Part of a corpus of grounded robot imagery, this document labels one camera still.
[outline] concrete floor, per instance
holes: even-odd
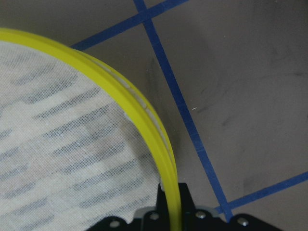
[[[161,0],[146,0],[152,7]],[[5,1],[0,26],[72,45],[135,14],[132,0]],[[308,1],[191,0],[153,19],[228,202],[308,170]],[[169,133],[180,181],[219,206],[144,30],[85,52],[131,80]],[[308,182],[233,210],[306,231]]]

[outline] yellow plastic rim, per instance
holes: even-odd
[[[170,141],[155,110],[138,89],[103,62],[51,39],[19,30],[0,28],[0,40],[31,47],[63,61],[90,78],[119,104],[144,138],[157,165],[166,194],[170,229],[172,231],[181,230],[180,192]],[[123,79],[143,99],[158,122],[160,131],[132,93],[99,64],[107,67],[107,69]]]

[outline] blue tape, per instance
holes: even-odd
[[[248,203],[251,203],[253,201],[256,201],[258,199],[261,199],[263,197],[272,195],[274,193],[280,192],[282,190],[288,189],[292,186],[295,186],[297,184],[303,183],[304,181],[308,180],[308,172],[305,172],[303,174],[300,174],[298,176],[292,177],[290,179],[284,180],[280,183],[274,184],[272,186],[269,186],[267,188],[261,189],[257,192],[254,192],[252,194],[249,194],[247,196],[241,197],[239,199],[236,199],[234,201],[229,202],[229,206],[231,209],[235,209],[238,207],[241,207],[243,205],[246,205]],[[223,209],[221,206],[215,208],[219,213],[223,212]]]
[[[121,23],[118,23],[102,32],[99,32],[89,38],[86,38],[78,43],[75,43],[74,45],[71,46],[71,48],[79,50],[79,51],[84,51],[85,49],[88,49],[92,46],[97,45],[100,42],[103,42],[107,39],[110,39],[128,29],[131,29],[134,26],[137,26],[138,24],[151,19],[153,17],[156,17],[167,10],[170,10],[187,0],[166,0],[164,2],[161,2],[149,9],[146,9],[143,12],[140,12],[139,14],[132,16],[126,20],[124,20]]]
[[[136,8],[139,12],[145,12],[146,6],[144,4],[143,0],[134,0],[134,3],[136,5]],[[165,78],[167,80],[168,86],[171,90],[171,93],[173,95],[173,98],[176,102],[176,105],[179,109],[180,115],[182,116],[182,119],[184,121],[184,124],[186,126],[186,129],[190,135],[190,138],[194,144],[194,147],[198,153],[198,156],[200,158],[200,161],[202,163],[202,166],[207,174],[207,177],[210,181],[210,184],[214,190],[214,193],[217,197],[217,200],[226,216],[226,220],[230,220],[232,215],[232,211],[229,208],[229,205],[227,203],[226,196],[222,190],[222,187],[219,183],[219,180],[216,176],[216,173],[213,169],[213,166],[207,156],[206,150],[203,146],[203,143],[201,141],[201,138],[199,136],[199,133],[197,131],[197,128],[192,120],[192,116],[187,108],[186,102],[183,98],[183,95],[181,93],[181,90],[178,86],[178,83],[175,79],[174,73],[171,69],[171,66],[169,64],[168,58],[166,56],[166,53],[164,51],[164,48],[160,42],[160,39],[158,37],[158,34],[155,30],[155,27],[153,25],[153,22],[150,20],[144,21],[143,25],[145,27],[145,30],[148,34],[148,37],[150,39],[150,42],[152,44],[153,50],[156,54],[156,57],[158,59],[158,62],[162,68],[162,71],[165,75]]]

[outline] net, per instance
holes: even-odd
[[[154,205],[159,175],[134,124],[89,78],[0,42],[2,230],[85,230]]]

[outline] black bracket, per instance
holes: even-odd
[[[248,214],[238,214],[226,223],[214,209],[196,207],[186,183],[179,183],[179,188],[183,231],[281,231]],[[156,206],[137,210],[130,224],[106,217],[87,231],[170,231],[169,226],[166,196],[158,186]]]

